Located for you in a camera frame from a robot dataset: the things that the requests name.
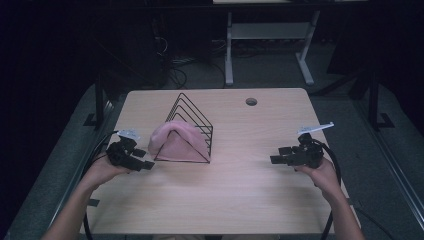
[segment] human hand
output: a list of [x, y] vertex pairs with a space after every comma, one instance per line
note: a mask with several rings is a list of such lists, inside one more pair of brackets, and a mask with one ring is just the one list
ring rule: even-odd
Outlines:
[[113, 166], [106, 153], [101, 153], [94, 159], [97, 160], [95, 160], [81, 180], [81, 184], [84, 184], [89, 189], [95, 190], [119, 174], [132, 172], [132, 170], [121, 166]]
[[294, 169], [306, 173], [315, 185], [321, 189], [322, 195], [327, 201], [332, 201], [333, 198], [340, 196], [340, 194], [344, 196], [337, 180], [333, 163], [328, 159], [323, 157], [320, 166], [316, 169], [305, 165], [295, 166]]

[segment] white metal stand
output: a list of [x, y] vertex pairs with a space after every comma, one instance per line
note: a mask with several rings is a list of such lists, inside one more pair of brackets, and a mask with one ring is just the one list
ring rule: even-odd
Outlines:
[[232, 39], [304, 39], [305, 45], [296, 59], [306, 84], [313, 85], [314, 80], [305, 62], [306, 55], [314, 36], [320, 11], [315, 11], [310, 22], [300, 23], [233, 23], [232, 14], [228, 13], [227, 55], [225, 56], [225, 83], [233, 85], [233, 66], [231, 61]]

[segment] forearm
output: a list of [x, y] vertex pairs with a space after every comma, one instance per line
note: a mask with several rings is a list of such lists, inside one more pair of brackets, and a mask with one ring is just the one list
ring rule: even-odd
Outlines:
[[340, 192], [331, 196], [328, 198], [328, 202], [333, 213], [334, 231], [337, 239], [365, 239], [344, 194]]
[[79, 184], [42, 239], [77, 239], [93, 190], [91, 187]]

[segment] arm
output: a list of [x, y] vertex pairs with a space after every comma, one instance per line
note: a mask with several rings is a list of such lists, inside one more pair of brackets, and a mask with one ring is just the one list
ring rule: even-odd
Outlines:
[[339, 186], [333, 164], [323, 158], [321, 165], [317, 169], [307, 166], [296, 166], [295, 169], [306, 173], [315, 185], [321, 189], [322, 195], [330, 204], [333, 212], [334, 231], [337, 239], [365, 239]]
[[41, 239], [77, 239], [93, 191], [116, 175], [130, 172], [131, 170], [126, 168], [113, 166], [106, 155], [99, 158], [84, 175], [59, 216]]

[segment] pink towel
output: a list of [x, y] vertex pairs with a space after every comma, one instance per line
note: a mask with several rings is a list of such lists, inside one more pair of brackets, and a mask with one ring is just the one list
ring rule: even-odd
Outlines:
[[150, 136], [149, 153], [159, 160], [209, 162], [208, 146], [199, 129], [184, 121], [160, 125]]

